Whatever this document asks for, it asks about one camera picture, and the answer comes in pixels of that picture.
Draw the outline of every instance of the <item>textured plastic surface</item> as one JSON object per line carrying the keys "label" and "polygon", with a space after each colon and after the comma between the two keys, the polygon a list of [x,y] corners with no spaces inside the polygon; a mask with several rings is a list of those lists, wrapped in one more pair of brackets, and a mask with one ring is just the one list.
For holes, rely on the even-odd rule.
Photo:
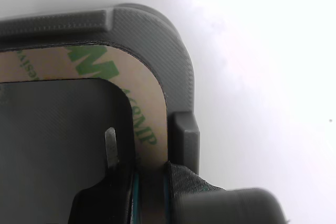
{"label": "textured plastic surface", "polygon": [[[90,13],[85,13],[84,21],[87,25],[78,29],[74,21],[76,17],[80,17],[80,14],[62,14],[61,18],[60,15],[46,15],[43,18],[0,22],[0,31],[5,31],[0,36],[0,51],[98,44],[128,52],[153,72],[162,87],[167,106],[170,141],[173,137],[173,113],[192,113],[194,109],[192,64],[173,25],[157,11],[134,4],[94,11],[92,20],[98,20],[98,26],[93,26]],[[64,29],[39,29],[42,24],[43,27],[47,24],[46,20],[50,20],[53,26],[58,24],[56,27]],[[27,24],[23,26],[24,29],[18,29],[23,23]],[[188,163],[190,168],[198,171],[198,162],[193,165]]]}
{"label": "textured plastic surface", "polygon": [[0,89],[7,98],[0,104],[0,223],[67,223],[74,196],[105,177],[109,127],[119,164],[134,163],[130,102],[114,84],[83,79]]}
{"label": "textured plastic surface", "polygon": [[169,145],[170,161],[184,165],[198,174],[200,165],[200,131],[191,112],[176,112],[173,115],[173,137]]}

